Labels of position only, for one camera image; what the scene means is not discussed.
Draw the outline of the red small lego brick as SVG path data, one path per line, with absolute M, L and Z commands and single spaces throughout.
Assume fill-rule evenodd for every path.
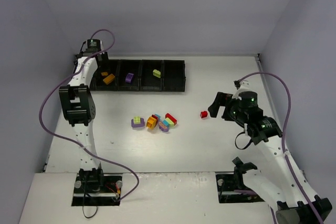
M 201 117 L 201 119 L 207 118 L 208 117 L 208 111 L 201 111 L 200 112 L 200 117 Z

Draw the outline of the purple square lego brick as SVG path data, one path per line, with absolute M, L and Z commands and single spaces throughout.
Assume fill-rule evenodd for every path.
M 133 81 L 133 78 L 134 78 L 134 74 L 133 73 L 128 73 L 125 77 L 125 82 L 131 84 L 132 81 Z

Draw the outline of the lime green lego brick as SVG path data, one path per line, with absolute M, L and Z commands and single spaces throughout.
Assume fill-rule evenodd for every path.
M 161 72 L 159 70 L 154 69 L 152 73 L 155 77 L 157 77 L 159 79 L 161 78 Z

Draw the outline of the green lego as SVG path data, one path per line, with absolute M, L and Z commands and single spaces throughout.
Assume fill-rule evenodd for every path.
M 133 118 L 133 123 L 134 123 L 134 124 L 140 124 L 140 123 L 141 123 L 141 118 L 140 118 L 139 116 L 135 116 L 135 117 Z

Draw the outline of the purple heart lego plate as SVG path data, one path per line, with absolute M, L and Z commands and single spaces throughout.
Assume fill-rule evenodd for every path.
M 141 118 L 141 123 L 140 124 L 134 124 L 133 123 L 133 119 L 131 120 L 131 127 L 133 129 L 138 129 L 138 128 L 142 128 L 142 127 L 145 127 L 145 121 L 144 121 L 144 118 Z

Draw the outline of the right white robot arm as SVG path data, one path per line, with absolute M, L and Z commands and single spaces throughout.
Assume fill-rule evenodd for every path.
M 332 210 L 329 199 L 321 198 L 308 184 L 301 170 L 282 142 L 283 132 L 277 122 L 264 115 L 258 106 L 258 95 L 243 91 L 233 95 L 218 92 L 208 107 L 211 117 L 217 117 L 224 107 L 222 119 L 235 122 L 257 147 L 274 173 L 274 184 L 253 162 L 233 159 L 238 188 L 253 190 L 272 209 L 276 223 L 324 223 Z

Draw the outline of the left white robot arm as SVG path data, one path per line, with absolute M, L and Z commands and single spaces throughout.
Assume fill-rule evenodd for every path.
M 93 137 L 96 106 L 89 89 L 98 64 L 96 58 L 90 56 L 101 51 L 103 46 L 98 39 L 88 39 L 86 44 L 87 49 L 78 56 L 75 75 L 67 85 L 59 88 L 59 96 L 64 118 L 71 125 L 76 141 L 80 144 L 79 181 L 76 185 L 81 186 L 85 192 L 98 193 L 104 184 L 104 175 L 101 162 L 96 158 Z

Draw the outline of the orange long lego brick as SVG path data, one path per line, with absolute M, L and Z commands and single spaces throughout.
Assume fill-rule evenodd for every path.
M 106 76 L 103 79 L 103 83 L 105 85 L 110 85 L 114 80 L 115 80 L 115 75 L 114 74 L 110 74 L 110 75 Z

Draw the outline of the red long lego brick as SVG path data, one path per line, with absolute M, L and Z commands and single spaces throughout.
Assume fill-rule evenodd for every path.
M 167 113 L 167 114 L 165 115 L 165 118 L 169 118 L 169 119 L 171 119 L 175 124 L 177 124 L 177 119 L 176 119 L 174 116 L 172 116 L 171 114 Z

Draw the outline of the yellow green lego brick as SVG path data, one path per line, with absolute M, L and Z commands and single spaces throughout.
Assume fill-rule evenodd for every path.
M 170 127 L 174 127 L 175 126 L 175 123 L 171 119 L 166 118 L 165 120 L 168 122 L 168 124 L 169 124 Z

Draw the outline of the teal pink lego brick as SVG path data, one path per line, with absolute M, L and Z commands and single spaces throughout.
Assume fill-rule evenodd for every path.
M 163 127 L 169 128 L 170 127 L 169 122 L 167 120 L 161 120 L 161 117 L 158 114 L 153 114 L 153 117 L 156 118 L 157 124 L 159 125 L 159 127 L 161 127 L 161 128 L 163 128 Z

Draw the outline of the purple oval lego piece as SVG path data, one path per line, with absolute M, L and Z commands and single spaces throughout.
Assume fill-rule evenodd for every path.
M 162 122 L 159 122 L 158 124 L 159 126 L 159 129 L 162 131 L 162 132 L 168 132 L 169 131 L 169 127 L 167 127 L 165 124 L 163 124 Z

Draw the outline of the orange yellow lego brick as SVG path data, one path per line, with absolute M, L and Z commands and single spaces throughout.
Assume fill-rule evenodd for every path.
M 155 115 L 151 115 L 146 122 L 146 127 L 152 130 L 156 127 L 157 123 L 158 123 L 158 118 Z

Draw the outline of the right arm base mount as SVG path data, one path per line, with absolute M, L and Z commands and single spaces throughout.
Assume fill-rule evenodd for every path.
M 216 173 L 215 176 L 220 204 L 263 202 L 250 188 L 238 187 L 233 173 Z

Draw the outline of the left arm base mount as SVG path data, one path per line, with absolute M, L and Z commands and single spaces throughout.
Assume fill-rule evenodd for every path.
M 104 174 L 102 184 L 77 174 L 72 193 L 72 207 L 119 206 L 122 187 L 121 174 Z

